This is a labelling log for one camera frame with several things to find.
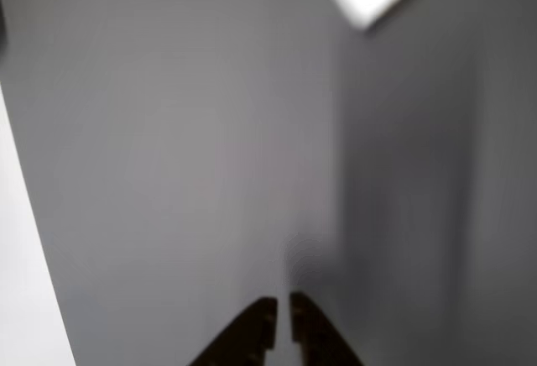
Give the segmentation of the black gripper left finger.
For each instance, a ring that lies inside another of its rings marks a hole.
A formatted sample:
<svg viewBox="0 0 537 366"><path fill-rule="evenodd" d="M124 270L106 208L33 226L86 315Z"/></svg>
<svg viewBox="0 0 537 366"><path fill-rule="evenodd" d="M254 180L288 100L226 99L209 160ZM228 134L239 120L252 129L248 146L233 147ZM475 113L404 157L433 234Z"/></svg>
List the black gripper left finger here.
<svg viewBox="0 0 537 366"><path fill-rule="evenodd" d="M190 363L193 366L264 365L275 345L278 300L261 297L241 311Z"/></svg>

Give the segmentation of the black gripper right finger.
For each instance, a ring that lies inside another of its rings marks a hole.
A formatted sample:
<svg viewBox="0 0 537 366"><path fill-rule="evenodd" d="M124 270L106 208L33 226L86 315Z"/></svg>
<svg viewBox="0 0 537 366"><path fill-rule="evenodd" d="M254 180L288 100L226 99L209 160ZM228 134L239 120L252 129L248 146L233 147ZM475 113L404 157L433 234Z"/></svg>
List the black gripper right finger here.
<svg viewBox="0 0 537 366"><path fill-rule="evenodd" d="M292 340L305 366L363 366L323 310L305 293L289 296Z"/></svg>

